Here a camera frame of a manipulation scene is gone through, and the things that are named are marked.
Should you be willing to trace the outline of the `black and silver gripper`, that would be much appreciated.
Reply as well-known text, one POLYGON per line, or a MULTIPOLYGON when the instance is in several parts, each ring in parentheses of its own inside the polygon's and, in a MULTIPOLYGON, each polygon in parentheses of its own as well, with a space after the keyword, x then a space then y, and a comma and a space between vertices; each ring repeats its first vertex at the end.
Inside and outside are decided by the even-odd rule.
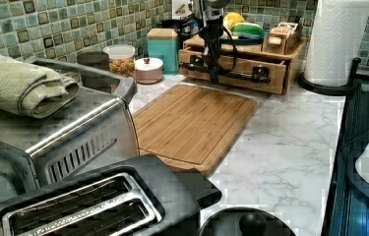
MULTIPOLYGON (((223 35, 223 10, 225 0, 192 0, 194 17, 201 23, 199 37, 209 49, 218 47, 218 39, 223 35)), ((218 58, 217 53, 211 51, 212 65, 210 68, 211 83, 218 83, 218 58)))

